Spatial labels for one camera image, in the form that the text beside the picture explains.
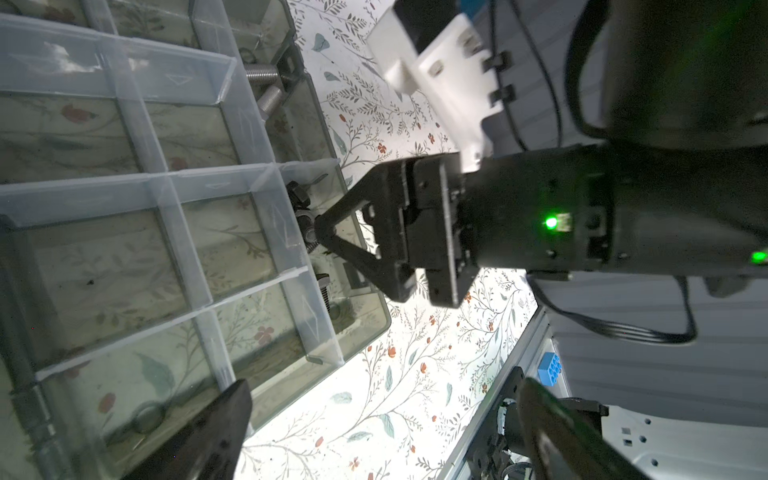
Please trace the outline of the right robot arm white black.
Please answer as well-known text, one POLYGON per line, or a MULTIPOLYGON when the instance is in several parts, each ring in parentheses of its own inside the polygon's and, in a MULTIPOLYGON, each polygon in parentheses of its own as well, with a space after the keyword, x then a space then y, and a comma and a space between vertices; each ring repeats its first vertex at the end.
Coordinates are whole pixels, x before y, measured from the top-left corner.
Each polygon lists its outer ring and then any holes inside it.
POLYGON ((481 268, 702 278, 767 274, 767 5, 590 1, 564 93, 587 145, 500 156, 509 57, 456 1, 397 1, 369 47, 422 91, 457 151, 373 167, 315 222, 394 301, 426 274, 458 306, 481 268))

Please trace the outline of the black bolt in organizer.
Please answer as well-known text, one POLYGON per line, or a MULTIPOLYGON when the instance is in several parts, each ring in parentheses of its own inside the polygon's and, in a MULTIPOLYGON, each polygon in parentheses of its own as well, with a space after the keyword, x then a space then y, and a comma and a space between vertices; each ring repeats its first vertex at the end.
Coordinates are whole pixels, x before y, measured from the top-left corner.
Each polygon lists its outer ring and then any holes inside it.
POLYGON ((289 200, 294 211, 302 240, 308 253, 312 253, 319 242, 315 230, 316 215, 310 209, 311 199, 307 190, 296 181, 286 184, 289 200))

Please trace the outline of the silver bolts in organizer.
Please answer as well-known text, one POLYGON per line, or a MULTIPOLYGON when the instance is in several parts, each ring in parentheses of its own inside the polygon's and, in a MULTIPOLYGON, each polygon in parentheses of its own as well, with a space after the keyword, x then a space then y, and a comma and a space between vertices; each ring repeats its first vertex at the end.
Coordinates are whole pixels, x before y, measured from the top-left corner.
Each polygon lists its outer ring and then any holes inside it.
POLYGON ((278 68, 269 64, 246 64, 245 74, 264 119, 276 113, 287 97, 278 68))

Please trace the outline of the blue lego brick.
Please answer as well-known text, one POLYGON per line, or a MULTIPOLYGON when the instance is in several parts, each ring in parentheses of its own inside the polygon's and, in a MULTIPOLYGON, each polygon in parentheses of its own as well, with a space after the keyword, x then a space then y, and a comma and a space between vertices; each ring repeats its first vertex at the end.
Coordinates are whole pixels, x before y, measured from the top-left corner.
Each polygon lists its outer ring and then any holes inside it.
POLYGON ((537 367, 539 382, 544 386, 553 387, 557 384, 561 373, 562 365, 559 356, 554 352, 544 353, 537 367))

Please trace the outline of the floral patterned table mat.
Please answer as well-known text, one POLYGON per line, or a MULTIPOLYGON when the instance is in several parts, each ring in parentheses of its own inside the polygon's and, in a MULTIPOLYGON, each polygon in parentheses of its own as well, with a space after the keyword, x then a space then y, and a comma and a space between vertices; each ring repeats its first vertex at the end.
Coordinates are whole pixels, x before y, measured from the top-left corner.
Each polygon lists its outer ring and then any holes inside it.
MULTIPOLYGON (((384 1, 293 1, 296 39, 344 179, 373 165, 450 152, 420 93, 377 72, 365 40, 384 1)), ((240 479, 434 479, 536 308, 521 272, 484 270, 462 306, 418 290, 389 307, 385 334, 244 445, 240 479)))

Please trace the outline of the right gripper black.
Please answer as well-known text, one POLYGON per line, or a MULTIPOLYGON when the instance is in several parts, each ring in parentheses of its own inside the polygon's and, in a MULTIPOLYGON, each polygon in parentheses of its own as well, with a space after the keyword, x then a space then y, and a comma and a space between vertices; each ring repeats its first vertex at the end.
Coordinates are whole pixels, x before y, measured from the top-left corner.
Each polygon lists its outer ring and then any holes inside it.
POLYGON ((611 261, 603 148, 514 154, 469 174, 455 155, 423 158, 407 181, 405 166, 376 165, 315 221, 318 241, 393 302, 413 295, 414 268, 425 271, 433 304, 455 308, 482 268, 560 275, 611 261))

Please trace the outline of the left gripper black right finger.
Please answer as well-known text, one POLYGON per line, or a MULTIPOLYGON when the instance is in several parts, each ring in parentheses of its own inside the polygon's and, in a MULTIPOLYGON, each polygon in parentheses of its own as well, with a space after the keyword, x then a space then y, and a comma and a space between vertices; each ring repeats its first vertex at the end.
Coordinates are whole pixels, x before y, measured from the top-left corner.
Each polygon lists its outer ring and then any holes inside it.
POLYGON ((647 477, 536 380, 523 380, 517 406, 535 479, 647 477))

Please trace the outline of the clear green compartment organizer box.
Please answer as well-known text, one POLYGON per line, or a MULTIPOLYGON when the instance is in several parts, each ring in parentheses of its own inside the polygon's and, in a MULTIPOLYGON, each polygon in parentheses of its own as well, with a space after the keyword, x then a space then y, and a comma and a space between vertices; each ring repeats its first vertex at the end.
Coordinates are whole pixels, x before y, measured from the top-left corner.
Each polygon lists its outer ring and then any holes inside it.
POLYGON ((290 181, 345 192, 286 2, 2 3, 3 478, 118 479, 237 380, 251 435, 390 327, 290 181))

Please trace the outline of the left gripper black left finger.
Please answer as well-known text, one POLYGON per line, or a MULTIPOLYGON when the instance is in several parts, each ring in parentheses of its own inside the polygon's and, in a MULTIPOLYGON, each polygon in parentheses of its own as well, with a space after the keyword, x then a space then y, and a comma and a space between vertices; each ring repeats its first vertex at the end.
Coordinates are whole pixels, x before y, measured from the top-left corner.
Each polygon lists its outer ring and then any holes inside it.
POLYGON ((237 380, 124 477, 232 479, 251 412, 248 382, 237 380))

